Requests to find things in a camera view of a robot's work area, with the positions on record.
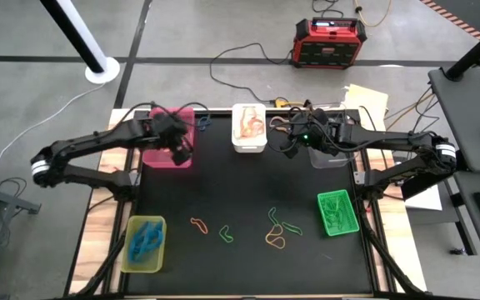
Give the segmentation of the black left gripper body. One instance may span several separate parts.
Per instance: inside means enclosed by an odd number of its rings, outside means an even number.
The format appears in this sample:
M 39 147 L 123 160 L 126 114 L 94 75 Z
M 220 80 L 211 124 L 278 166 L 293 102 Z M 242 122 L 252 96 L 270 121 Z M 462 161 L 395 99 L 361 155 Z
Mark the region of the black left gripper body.
M 165 112 L 154 114 L 152 116 L 152 131 L 157 136 L 157 139 L 152 143 L 152 149 L 193 149 L 187 138 L 188 127 L 177 116 Z

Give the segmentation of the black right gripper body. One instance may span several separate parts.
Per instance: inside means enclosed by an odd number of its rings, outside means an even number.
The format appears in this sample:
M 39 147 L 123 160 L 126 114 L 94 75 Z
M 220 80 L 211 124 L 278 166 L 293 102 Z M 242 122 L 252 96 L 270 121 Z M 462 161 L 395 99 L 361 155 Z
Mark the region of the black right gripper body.
M 303 146 L 318 147 L 325 143 L 333 123 L 343 120 L 343 112 L 316 108 L 308 112 L 296 113 L 289 120 L 289 140 Z

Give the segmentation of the long blue rubber band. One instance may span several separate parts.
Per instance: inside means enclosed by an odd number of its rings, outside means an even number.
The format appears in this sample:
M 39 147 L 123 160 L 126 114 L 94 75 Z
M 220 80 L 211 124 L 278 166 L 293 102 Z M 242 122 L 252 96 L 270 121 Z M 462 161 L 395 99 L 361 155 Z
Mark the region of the long blue rubber band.
M 131 251 L 134 259 L 150 253 L 160 247 L 163 242 L 163 223 L 145 222 L 134 234 Z
M 144 256 L 154 251 L 162 242 L 162 232 L 145 225 L 140 227 L 133 235 L 129 245 L 129 260 L 131 263 L 141 262 Z

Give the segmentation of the pink plastic basket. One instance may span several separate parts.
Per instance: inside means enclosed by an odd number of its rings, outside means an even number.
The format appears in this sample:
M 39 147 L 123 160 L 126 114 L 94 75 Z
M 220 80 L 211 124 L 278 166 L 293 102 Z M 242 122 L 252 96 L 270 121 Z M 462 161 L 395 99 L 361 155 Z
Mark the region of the pink plastic basket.
M 177 112 L 177 116 L 182 120 L 182 123 L 187 128 L 187 133 L 181 139 L 182 145 L 186 149 L 193 150 L 193 143 L 195 137 L 195 113 L 192 107 L 169 107 L 167 109 L 170 113 Z M 192 165 L 192 157 L 189 156 L 187 160 L 181 164 L 176 165 L 173 161 L 173 153 L 168 148 L 163 149 L 148 149 L 143 152 L 142 161 L 151 168 L 189 168 Z

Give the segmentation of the clear plastic bin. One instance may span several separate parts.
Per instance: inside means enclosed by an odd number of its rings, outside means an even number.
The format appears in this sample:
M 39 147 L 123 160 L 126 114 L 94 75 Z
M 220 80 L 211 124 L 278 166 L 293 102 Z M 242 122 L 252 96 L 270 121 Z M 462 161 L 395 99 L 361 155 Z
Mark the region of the clear plastic bin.
M 333 156 L 311 147 L 308 149 L 308 155 L 312 166 L 317 169 L 340 168 L 349 161 L 349 156 L 346 153 L 338 153 L 336 156 Z

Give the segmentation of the white plastic basket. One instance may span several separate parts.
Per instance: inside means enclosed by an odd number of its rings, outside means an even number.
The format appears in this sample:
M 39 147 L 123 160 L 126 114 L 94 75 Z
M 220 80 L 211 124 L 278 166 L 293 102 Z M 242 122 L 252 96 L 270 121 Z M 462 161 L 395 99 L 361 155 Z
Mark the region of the white plastic basket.
M 264 133 L 252 138 L 239 138 L 240 118 L 243 109 L 255 107 L 258 117 L 264 122 Z M 231 141 L 237 153 L 261 153 L 267 145 L 266 107 L 260 103 L 237 103 L 232 106 Z

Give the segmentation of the orange extension plug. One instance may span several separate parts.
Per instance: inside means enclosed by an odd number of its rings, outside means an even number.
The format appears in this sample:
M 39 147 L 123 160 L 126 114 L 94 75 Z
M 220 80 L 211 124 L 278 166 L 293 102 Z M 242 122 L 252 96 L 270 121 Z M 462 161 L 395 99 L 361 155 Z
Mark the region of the orange extension plug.
M 273 101 L 273 105 L 275 108 L 291 108 L 291 107 L 304 107 L 305 102 L 294 102 L 289 101 L 285 97 L 277 97 Z

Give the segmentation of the manila paper folder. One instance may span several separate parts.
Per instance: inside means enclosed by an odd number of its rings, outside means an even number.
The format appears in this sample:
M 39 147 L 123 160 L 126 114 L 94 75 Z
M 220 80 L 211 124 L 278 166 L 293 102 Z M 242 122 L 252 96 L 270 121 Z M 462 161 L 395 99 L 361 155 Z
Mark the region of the manila paper folder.
M 370 88 L 350 84 L 345 87 L 344 102 L 346 108 L 365 107 L 376 120 L 383 120 L 387 112 L 389 96 Z

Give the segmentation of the red black power station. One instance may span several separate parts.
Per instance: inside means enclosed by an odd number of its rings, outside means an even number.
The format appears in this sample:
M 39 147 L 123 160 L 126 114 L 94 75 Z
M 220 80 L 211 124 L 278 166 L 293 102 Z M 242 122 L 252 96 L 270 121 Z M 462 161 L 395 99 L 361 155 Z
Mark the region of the red black power station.
M 367 39 L 365 26 L 356 18 L 303 19 L 296 24 L 291 64 L 346 69 L 354 64 Z

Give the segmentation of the black white pole stand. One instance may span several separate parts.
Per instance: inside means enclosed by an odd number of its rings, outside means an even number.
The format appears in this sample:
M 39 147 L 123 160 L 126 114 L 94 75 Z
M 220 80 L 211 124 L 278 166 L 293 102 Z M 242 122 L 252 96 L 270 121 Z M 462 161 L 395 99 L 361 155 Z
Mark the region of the black white pole stand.
M 90 83 L 110 83 L 118 76 L 119 62 L 105 55 L 72 0 L 40 0 L 40 3 L 85 62 L 85 78 Z

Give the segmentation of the green mesh basket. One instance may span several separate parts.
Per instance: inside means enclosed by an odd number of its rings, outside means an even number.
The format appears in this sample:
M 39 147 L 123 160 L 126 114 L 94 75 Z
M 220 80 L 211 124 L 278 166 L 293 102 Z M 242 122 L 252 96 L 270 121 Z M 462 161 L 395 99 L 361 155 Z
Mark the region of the green mesh basket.
M 348 211 L 349 211 L 349 217 L 351 218 L 351 224 L 348 227 L 345 227 L 342 231 L 331 230 L 328 227 L 328 223 L 326 221 L 327 214 L 324 211 L 323 204 L 326 200 L 328 200 L 329 198 L 332 198 L 332 197 L 349 198 Z M 354 209 L 353 209 L 353 202 L 350 199 L 350 197 L 348 195 L 348 192 L 346 190 L 337 190 L 337 191 L 333 191 L 333 192 L 319 193 L 317 195 L 317 205 L 318 205 L 318 209 L 319 209 L 320 214 L 321 214 L 323 227 L 325 229 L 326 234 L 329 237 L 336 237 L 336 236 L 339 236 L 339 235 L 355 233 L 359 230 L 358 220 L 357 220 L 356 214 L 355 214 Z

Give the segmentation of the yellow translucent basket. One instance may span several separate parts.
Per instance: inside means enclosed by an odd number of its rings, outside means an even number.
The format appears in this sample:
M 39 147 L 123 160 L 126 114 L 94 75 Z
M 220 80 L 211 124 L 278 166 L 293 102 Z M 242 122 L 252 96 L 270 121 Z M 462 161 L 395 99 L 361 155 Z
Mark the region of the yellow translucent basket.
M 160 247 L 144 256 L 141 262 L 130 262 L 128 258 L 129 244 L 133 235 L 145 222 L 162 222 L 163 241 Z M 124 273 L 156 273 L 161 270 L 163 266 L 163 257 L 166 245 L 167 224 L 161 216 L 131 216 L 127 223 L 126 236 L 124 240 L 124 247 L 122 250 L 122 266 L 121 270 Z

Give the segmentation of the dark table mat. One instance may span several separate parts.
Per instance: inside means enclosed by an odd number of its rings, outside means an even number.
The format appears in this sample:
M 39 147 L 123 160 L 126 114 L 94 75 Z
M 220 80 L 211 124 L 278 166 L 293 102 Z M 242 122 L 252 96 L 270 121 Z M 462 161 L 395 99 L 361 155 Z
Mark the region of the dark table mat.
M 134 212 L 167 224 L 162 269 L 132 274 L 125 290 L 150 296 L 319 296 L 370 293 L 370 270 L 357 233 L 329 237 L 317 195 L 351 191 L 352 169 L 314 168 L 306 149 L 294 158 L 265 150 L 238 153 L 231 121 L 212 117 L 195 136 L 188 168 L 144 167 Z M 265 242 L 275 218 L 302 229 L 283 228 L 286 247 Z M 190 223 L 202 219 L 208 234 Z M 231 243 L 218 235 L 230 227 Z

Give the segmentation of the grey side table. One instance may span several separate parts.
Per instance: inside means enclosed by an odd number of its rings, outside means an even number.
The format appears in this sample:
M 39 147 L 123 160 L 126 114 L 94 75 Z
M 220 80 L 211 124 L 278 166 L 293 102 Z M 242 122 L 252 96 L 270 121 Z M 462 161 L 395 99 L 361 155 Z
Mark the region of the grey side table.
M 428 77 L 462 154 L 465 167 L 453 178 L 480 240 L 480 67 L 467 70 L 458 81 L 447 79 L 441 69 Z

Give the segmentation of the black diagonal pole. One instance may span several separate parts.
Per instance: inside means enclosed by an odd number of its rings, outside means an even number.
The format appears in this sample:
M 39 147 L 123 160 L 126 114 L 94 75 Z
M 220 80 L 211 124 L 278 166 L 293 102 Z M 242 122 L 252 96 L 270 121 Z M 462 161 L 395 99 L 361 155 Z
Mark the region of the black diagonal pole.
M 464 56 L 462 56 L 447 71 L 444 76 L 451 81 L 459 81 L 463 74 L 474 64 L 480 60 L 480 42 L 471 48 Z

